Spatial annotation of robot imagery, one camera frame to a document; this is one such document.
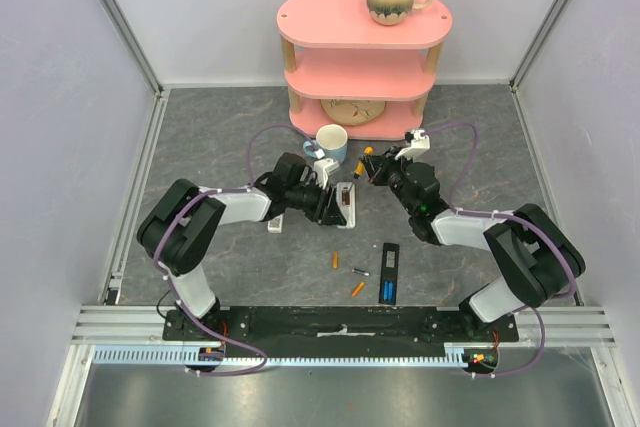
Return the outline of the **wide white remote control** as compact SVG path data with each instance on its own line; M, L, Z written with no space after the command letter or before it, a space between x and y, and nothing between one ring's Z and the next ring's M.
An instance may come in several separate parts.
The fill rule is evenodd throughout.
M356 189L352 182L336 184L336 199L345 224L340 229L353 229L356 226Z

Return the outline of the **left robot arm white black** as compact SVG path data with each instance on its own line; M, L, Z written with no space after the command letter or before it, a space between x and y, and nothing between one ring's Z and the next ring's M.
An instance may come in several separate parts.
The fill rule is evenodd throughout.
M294 209L320 226L355 227L355 186L329 181L338 162L308 165L284 153L255 183L235 189L207 189L175 181L138 228L136 238L176 296L185 329L198 340L221 330L220 301L209 287L202 260L218 227L269 222Z

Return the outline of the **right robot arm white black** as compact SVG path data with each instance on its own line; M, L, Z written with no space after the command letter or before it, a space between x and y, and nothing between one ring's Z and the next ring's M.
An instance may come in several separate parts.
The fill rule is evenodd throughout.
M492 254L500 277L459 305L458 328L467 339L483 339L494 322L556 297L571 297L586 270L583 256L544 210L527 203L514 211L453 208L440 195L435 168L407 159L399 148L360 161L369 183L391 190L421 241L464 246Z

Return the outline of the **slim white remote control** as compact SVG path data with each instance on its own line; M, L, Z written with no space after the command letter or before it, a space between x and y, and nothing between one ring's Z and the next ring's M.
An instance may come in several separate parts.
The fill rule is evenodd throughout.
M280 214L267 223L267 230L269 233L280 234L283 232L284 215Z

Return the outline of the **black remote control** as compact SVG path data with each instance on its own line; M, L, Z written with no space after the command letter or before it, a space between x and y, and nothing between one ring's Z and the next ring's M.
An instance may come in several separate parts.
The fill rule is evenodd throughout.
M379 285L379 303L383 305L395 305L397 297L398 282L398 261L399 261L399 245L395 243L384 243L381 260L381 273ZM384 284L394 283L396 288L395 300L385 301L383 299Z

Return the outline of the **orange handled screwdriver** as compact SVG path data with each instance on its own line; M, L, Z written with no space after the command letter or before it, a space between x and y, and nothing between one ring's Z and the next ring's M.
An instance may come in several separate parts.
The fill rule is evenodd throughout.
M367 146L364 149L363 154L364 155L369 155L369 154L372 154L373 152L374 152L374 149L371 146ZM356 168L354 169L353 177L355 179L359 179L363 175L364 172L365 172L365 165L364 165L362 160L359 160L358 163L357 163Z

